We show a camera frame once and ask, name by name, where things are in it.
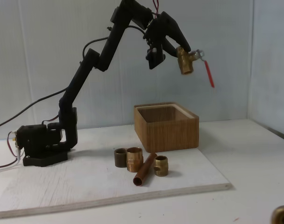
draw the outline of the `brass object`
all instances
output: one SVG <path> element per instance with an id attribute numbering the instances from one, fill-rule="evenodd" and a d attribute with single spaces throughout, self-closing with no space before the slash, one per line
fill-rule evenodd
<path id="1" fill-rule="evenodd" d="M 142 186 L 144 182 L 147 179 L 147 176 L 149 174 L 149 169 L 151 165 L 153 164 L 153 160 L 157 157 L 157 154 L 151 153 L 145 163 L 142 165 L 142 167 L 139 169 L 138 173 L 133 179 L 133 183 L 136 186 Z"/>
<path id="2" fill-rule="evenodd" d="M 155 158 L 154 171 L 157 176 L 168 175 L 168 158 L 163 155 L 159 155 Z"/>
<path id="3" fill-rule="evenodd" d="M 284 206 L 276 208 L 271 217 L 271 224 L 284 224 Z"/>
<path id="4" fill-rule="evenodd" d="M 127 149 L 127 168 L 129 172 L 137 173 L 143 165 L 142 149 L 132 147 Z"/>
<path id="5" fill-rule="evenodd" d="M 127 149 L 118 148 L 114 151 L 115 166 L 119 168 L 127 167 Z"/>
<path id="6" fill-rule="evenodd" d="M 202 55 L 199 55 L 197 51 L 191 53 L 186 52 L 181 46 L 177 47 L 176 51 L 177 51 L 178 65 L 180 67 L 181 74 L 183 75 L 191 74 L 194 71 L 192 62 L 201 58 Z"/>

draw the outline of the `white backdrop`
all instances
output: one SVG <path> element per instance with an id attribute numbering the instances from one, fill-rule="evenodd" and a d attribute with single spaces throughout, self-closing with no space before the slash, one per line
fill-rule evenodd
<path id="1" fill-rule="evenodd" d="M 151 0 L 139 0 L 154 11 Z M 65 88 L 78 69 L 83 46 L 109 35 L 110 18 L 120 0 L 0 0 L 0 123 L 31 102 Z M 176 101 L 201 121 L 247 116 L 252 0 L 162 0 L 192 49 L 203 49 L 205 66 L 182 76 L 177 60 L 153 70 L 145 60 L 142 34 L 127 29 L 109 70 L 92 70 L 74 105 L 78 128 L 133 123 L 136 104 Z M 91 45 L 101 52 L 105 42 Z M 40 102 L 0 128 L 0 139 L 20 125 L 57 115 L 56 96 Z"/>
<path id="2" fill-rule="evenodd" d="M 249 117 L 284 133 L 284 0 L 255 0 Z"/>

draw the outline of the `open wooden box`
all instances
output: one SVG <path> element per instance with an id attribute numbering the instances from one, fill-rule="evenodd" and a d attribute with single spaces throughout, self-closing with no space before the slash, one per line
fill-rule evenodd
<path id="1" fill-rule="evenodd" d="M 149 153 L 196 148 L 199 117 L 177 103 L 134 106 L 135 131 Z"/>

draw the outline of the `electrical cable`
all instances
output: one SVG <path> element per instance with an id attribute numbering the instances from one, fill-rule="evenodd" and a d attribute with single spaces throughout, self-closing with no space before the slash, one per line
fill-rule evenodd
<path id="1" fill-rule="evenodd" d="M 17 161 L 17 158 L 16 158 L 13 162 L 11 162 L 11 163 L 9 163 L 9 164 L 6 164 L 6 165 L 3 165 L 3 166 L 0 166 L 0 168 L 3 168 L 3 167 L 9 167 L 10 165 L 14 164 L 16 161 Z"/>
<path id="2" fill-rule="evenodd" d="M 85 57 L 85 50 L 86 50 L 86 48 L 87 48 L 90 44 L 95 43 L 95 42 L 98 42 L 98 41 L 103 41 L 103 40 L 106 40 L 106 39 L 108 39 L 108 38 L 109 38 L 109 37 L 107 36 L 107 37 L 104 37 L 104 38 L 99 38 L 99 39 L 96 39 L 96 40 L 94 40 L 94 41 L 88 42 L 88 43 L 84 46 L 84 49 L 83 49 L 83 52 L 82 52 L 83 59 L 84 59 L 84 57 Z"/>
<path id="3" fill-rule="evenodd" d="M 156 14 L 159 13 L 159 0 L 156 0 L 156 3 L 155 3 L 155 0 L 152 0 L 153 4 L 155 5 L 155 8 L 156 8 Z"/>
<path id="4" fill-rule="evenodd" d="M 9 132 L 9 133 L 8 133 L 8 136 L 7 136 L 7 145 L 8 145 L 8 148 L 9 148 L 11 154 L 16 158 L 17 156 L 13 153 L 12 148 L 11 148 L 11 146 L 10 146 L 10 144 L 9 144 L 9 135 L 10 135 L 10 134 L 11 134 L 11 132 Z"/>
<path id="5" fill-rule="evenodd" d="M 11 132 L 9 132 L 9 133 L 8 133 L 8 136 L 7 136 L 7 145 L 8 145 L 8 148 L 9 148 L 11 154 L 15 157 L 15 160 L 14 160 L 13 162 L 9 163 L 9 164 L 0 166 L 0 168 L 9 167 L 10 165 L 12 165 L 12 164 L 14 164 L 15 162 L 17 162 L 17 163 L 14 165 L 14 166 L 16 166 L 17 164 L 19 164 L 19 162 L 20 162 L 20 160 L 21 160 L 21 156 L 23 156 L 23 155 L 24 155 L 24 152 L 25 152 L 25 150 L 24 150 L 23 153 L 21 154 L 21 152 L 19 151 L 19 149 L 17 149 L 17 156 L 13 153 L 12 148 L 11 148 L 11 146 L 10 146 L 10 144 L 9 144 L 9 135 L 10 135 L 10 133 L 11 133 Z"/>
<path id="6" fill-rule="evenodd" d="M 24 113 L 27 109 L 29 109 L 31 106 L 37 104 L 38 102 L 43 101 L 43 100 L 45 100 L 45 99 L 48 99 L 48 98 L 50 98 L 50 97 L 53 97 L 53 96 L 55 96 L 55 95 L 58 95 L 58 94 L 60 94 L 60 93 L 62 93 L 62 92 L 64 92 L 64 91 L 66 91 L 66 90 L 67 90 L 67 88 L 65 88 L 65 89 L 63 89 L 63 90 L 61 90 L 61 91 L 59 91 L 59 92 L 55 92 L 55 93 L 53 93 L 53 94 L 51 94 L 51 95 L 48 95 L 48 96 L 46 96 L 46 97 L 40 98 L 39 100 L 37 100 L 37 101 L 31 103 L 29 106 L 27 106 L 27 107 L 26 107 L 25 109 L 23 109 L 21 112 L 19 112 L 18 114 L 14 115 L 12 118 L 8 119 L 7 121 L 4 121 L 2 124 L 0 124 L 0 127 L 1 127 L 2 125 L 4 125 L 4 124 L 8 123 L 9 121 L 13 120 L 14 118 L 20 116 L 20 115 L 21 115 L 22 113 Z"/>
<path id="7" fill-rule="evenodd" d="M 128 28 L 134 28 L 134 29 L 140 30 L 143 34 L 145 34 L 145 32 L 144 32 L 141 28 L 139 28 L 139 27 L 128 26 Z M 109 38 L 109 37 L 107 36 L 107 37 L 104 37 L 104 38 L 99 38 L 99 39 L 96 39 L 96 40 L 93 40 L 93 41 L 88 42 L 88 43 L 84 46 L 83 51 L 82 51 L 82 57 L 83 57 L 83 59 L 84 59 L 84 57 L 85 57 L 85 50 L 86 50 L 86 48 L 87 48 L 90 44 L 95 43 L 95 42 L 98 42 L 98 41 L 104 41 L 104 40 L 107 40 L 108 38 Z"/>
<path id="8" fill-rule="evenodd" d="M 141 33 L 143 33 L 143 34 L 145 35 L 145 32 L 144 32 L 141 28 L 139 28 L 139 27 L 135 27 L 135 26 L 128 26 L 128 28 L 134 28 L 134 29 L 137 29 L 137 30 L 139 30 Z"/>
<path id="9" fill-rule="evenodd" d="M 52 118 L 52 119 L 50 119 L 50 120 L 43 120 L 43 121 L 41 122 L 41 124 L 43 125 L 45 121 L 47 121 L 47 122 L 54 121 L 54 120 L 56 120 L 57 118 L 59 118 L 59 115 L 57 115 L 56 117 L 54 117 L 54 118 Z"/>

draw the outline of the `black cable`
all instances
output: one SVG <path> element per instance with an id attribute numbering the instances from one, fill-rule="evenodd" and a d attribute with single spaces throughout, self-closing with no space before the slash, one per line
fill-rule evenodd
<path id="1" fill-rule="evenodd" d="M 144 32 L 141 28 L 139 28 L 139 27 L 135 27 L 135 26 L 128 26 L 128 27 L 129 27 L 129 28 L 137 29 L 137 30 L 141 31 L 143 34 L 145 34 L 145 32 Z M 94 40 L 94 41 L 90 41 L 89 43 L 87 43 L 87 44 L 84 46 L 84 49 L 83 49 L 83 52 L 82 52 L 83 58 L 85 57 L 85 50 L 86 50 L 86 48 L 87 48 L 90 44 L 95 43 L 95 42 L 98 42 L 98 41 L 103 41 L 103 40 L 106 40 L 106 39 L 108 39 L 108 36 L 107 36 L 107 37 L 104 37 L 104 38 L 96 39 L 96 40 Z M 43 98 L 41 98 L 41 99 L 39 99 L 39 100 L 37 100 L 37 101 L 31 103 L 29 106 L 27 106 L 27 107 L 26 107 L 25 109 L 23 109 L 21 112 L 19 112 L 18 114 L 14 115 L 12 118 L 8 119 L 7 121 L 4 121 L 2 124 L 0 124 L 0 127 L 1 127 L 2 125 L 4 125 L 4 124 L 8 123 L 9 121 L 13 120 L 14 118 L 20 116 L 20 115 L 21 115 L 22 113 L 24 113 L 27 109 L 29 109 L 31 106 L 37 104 L 38 102 L 40 102 L 40 101 L 42 101 L 42 100 L 45 100 L 45 99 L 48 99 L 48 98 L 50 98 L 50 97 L 53 97 L 53 96 L 55 96 L 55 95 L 58 95 L 59 93 L 62 93 L 62 92 L 64 92 L 64 91 L 66 91 L 66 88 L 63 89 L 63 90 L 61 90 L 61 91 L 59 91 L 59 92 L 55 92 L 55 93 L 53 93 L 53 94 L 51 94 L 51 95 L 48 95 L 48 96 L 46 96 L 46 97 L 43 97 Z"/>
<path id="2" fill-rule="evenodd" d="M 58 95 L 59 93 L 62 93 L 62 92 L 64 92 L 64 91 L 66 91 L 66 90 L 67 90 L 67 88 L 65 88 L 65 89 L 63 89 L 63 90 L 61 90 L 61 91 L 59 91 L 59 92 L 55 92 L 55 93 L 53 93 L 53 94 L 51 94 L 51 95 L 48 95 L 48 96 L 46 96 L 46 97 L 40 98 L 39 100 L 37 100 L 37 101 L 31 103 L 29 106 L 27 106 L 27 107 L 26 107 L 25 109 L 23 109 L 21 112 L 19 112 L 18 114 L 14 115 L 12 118 L 8 119 L 7 121 L 4 121 L 2 124 L 0 124 L 0 127 L 1 127 L 2 125 L 4 125 L 4 124 L 8 123 L 9 121 L 13 120 L 14 118 L 20 116 L 22 113 L 24 113 L 27 109 L 29 109 L 29 108 L 30 108 L 31 106 L 33 106 L 34 104 L 37 104 L 37 103 L 40 102 L 40 101 L 43 101 L 43 100 L 45 100 L 45 99 L 48 99 L 48 98 L 53 97 L 53 96 L 55 96 L 55 95 Z"/>
<path id="3" fill-rule="evenodd" d="M 134 29 L 140 30 L 145 35 L 145 32 L 141 28 L 139 28 L 139 27 L 128 26 L 128 28 L 134 28 Z"/>
<path id="4" fill-rule="evenodd" d="M 128 26 L 128 28 L 137 29 L 137 30 L 141 31 L 143 34 L 145 34 L 145 32 L 144 32 L 141 28 L 139 28 L 139 27 Z M 95 43 L 95 42 L 98 42 L 98 41 L 104 41 L 104 40 L 106 40 L 106 39 L 108 39 L 108 38 L 109 38 L 109 37 L 107 36 L 107 37 L 104 37 L 104 38 L 99 38 L 99 39 L 96 39 L 96 40 L 93 40 L 93 41 L 88 42 L 88 43 L 84 46 L 83 51 L 82 51 L 82 57 L 83 57 L 83 59 L 84 59 L 84 57 L 85 57 L 85 50 L 86 50 L 86 48 L 87 48 L 90 44 Z"/>
<path id="5" fill-rule="evenodd" d="M 94 40 L 94 41 L 88 42 L 88 43 L 84 46 L 84 49 L 83 49 L 83 52 L 82 52 L 83 59 L 84 59 L 84 57 L 85 57 L 85 50 L 86 50 L 86 48 L 87 48 L 90 44 L 95 43 L 95 42 L 98 42 L 98 41 L 103 41 L 103 40 L 106 40 L 106 39 L 108 39 L 108 38 L 109 38 L 109 37 L 107 36 L 107 37 L 104 37 L 104 38 L 100 38 L 100 39 L 96 39 L 96 40 Z"/>

